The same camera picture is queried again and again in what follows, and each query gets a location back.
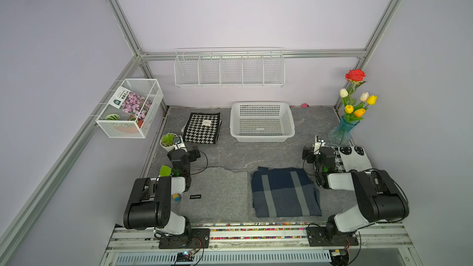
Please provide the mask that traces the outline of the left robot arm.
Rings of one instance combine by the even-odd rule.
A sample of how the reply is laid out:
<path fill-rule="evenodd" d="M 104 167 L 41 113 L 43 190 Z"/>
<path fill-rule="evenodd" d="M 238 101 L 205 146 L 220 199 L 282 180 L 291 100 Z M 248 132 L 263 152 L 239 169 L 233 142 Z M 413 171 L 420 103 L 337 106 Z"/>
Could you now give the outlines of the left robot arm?
<path fill-rule="evenodd" d="M 190 221 L 171 210 L 171 197 L 187 192 L 192 183 L 191 163 L 200 157 L 198 149 L 170 151 L 171 174 L 136 179 L 123 217 L 126 229 L 154 228 L 165 236 L 189 236 Z"/>

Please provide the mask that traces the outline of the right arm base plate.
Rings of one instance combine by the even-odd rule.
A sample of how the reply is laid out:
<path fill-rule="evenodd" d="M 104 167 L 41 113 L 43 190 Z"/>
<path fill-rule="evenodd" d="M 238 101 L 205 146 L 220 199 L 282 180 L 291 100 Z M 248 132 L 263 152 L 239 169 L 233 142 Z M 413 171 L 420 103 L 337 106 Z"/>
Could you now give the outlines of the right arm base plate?
<path fill-rule="evenodd" d="M 334 233 L 328 233 L 325 227 L 310 226 L 306 228 L 306 234 L 310 247 L 336 246 L 348 248 L 359 245 L 357 234 L 354 232 L 340 233 L 335 231 Z"/>

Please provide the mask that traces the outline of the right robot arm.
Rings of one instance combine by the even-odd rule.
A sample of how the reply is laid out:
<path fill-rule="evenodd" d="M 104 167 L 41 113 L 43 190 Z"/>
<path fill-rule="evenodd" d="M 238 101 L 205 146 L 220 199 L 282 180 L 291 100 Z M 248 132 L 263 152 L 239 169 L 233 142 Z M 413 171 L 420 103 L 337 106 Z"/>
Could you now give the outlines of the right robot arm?
<path fill-rule="evenodd" d="M 357 204 L 328 218 L 324 234 L 331 239 L 343 233 L 355 233 L 378 222 L 401 222 L 410 213 L 404 191 L 389 173 L 380 169 L 331 172 L 336 153 L 331 147 L 304 147 L 302 158 L 314 165 L 317 185 L 330 190 L 353 191 Z"/>

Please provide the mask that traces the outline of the black white patterned scarf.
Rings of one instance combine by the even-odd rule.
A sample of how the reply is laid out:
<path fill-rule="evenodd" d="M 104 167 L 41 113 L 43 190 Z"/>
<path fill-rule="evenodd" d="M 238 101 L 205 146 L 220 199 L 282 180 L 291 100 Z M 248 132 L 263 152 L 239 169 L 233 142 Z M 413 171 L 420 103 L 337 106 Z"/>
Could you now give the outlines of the black white patterned scarf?
<path fill-rule="evenodd" d="M 321 164 L 323 173 L 364 171 L 372 168 L 365 149 L 362 147 L 324 147 L 323 150 L 328 151 L 325 162 Z"/>

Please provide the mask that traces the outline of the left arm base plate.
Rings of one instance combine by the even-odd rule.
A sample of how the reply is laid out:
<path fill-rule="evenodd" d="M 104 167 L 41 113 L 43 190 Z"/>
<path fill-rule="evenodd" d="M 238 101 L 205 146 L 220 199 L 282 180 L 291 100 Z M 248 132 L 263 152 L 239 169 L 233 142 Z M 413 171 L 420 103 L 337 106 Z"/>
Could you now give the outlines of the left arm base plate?
<path fill-rule="evenodd" d="M 183 235 L 160 238 L 160 249 L 206 249 L 209 247 L 210 229 L 190 229 Z"/>

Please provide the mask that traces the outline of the grey scarf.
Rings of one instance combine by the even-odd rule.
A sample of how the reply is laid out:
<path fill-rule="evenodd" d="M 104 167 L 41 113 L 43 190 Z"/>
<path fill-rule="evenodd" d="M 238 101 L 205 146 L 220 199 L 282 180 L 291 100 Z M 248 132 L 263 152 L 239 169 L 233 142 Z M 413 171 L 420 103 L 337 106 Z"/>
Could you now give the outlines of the grey scarf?
<path fill-rule="evenodd" d="M 211 167 L 192 176 L 178 213 L 191 222 L 236 222 L 248 218 L 248 173 Z"/>

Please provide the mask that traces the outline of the navy plaid scarf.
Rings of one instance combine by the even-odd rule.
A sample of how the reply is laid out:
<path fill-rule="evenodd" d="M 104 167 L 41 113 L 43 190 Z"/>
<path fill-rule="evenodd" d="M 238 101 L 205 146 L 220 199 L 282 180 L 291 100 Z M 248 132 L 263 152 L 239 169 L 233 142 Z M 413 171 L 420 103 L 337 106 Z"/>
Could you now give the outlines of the navy plaid scarf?
<path fill-rule="evenodd" d="M 319 191 L 303 169 L 259 167 L 250 183 L 258 218 L 322 215 Z"/>

